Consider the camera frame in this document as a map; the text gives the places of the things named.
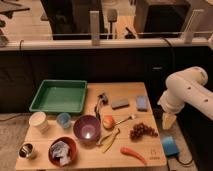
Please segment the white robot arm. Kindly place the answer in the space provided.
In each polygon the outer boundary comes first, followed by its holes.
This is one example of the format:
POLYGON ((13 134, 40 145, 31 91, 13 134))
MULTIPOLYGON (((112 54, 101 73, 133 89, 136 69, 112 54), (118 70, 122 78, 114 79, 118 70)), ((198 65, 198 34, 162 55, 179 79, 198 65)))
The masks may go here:
POLYGON ((163 109, 162 127, 168 130, 176 121, 177 114, 188 103, 213 121, 213 92, 205 88, 207 72, 201 67, 190 67, 169 75, 167 89, 157 104, 163 109))

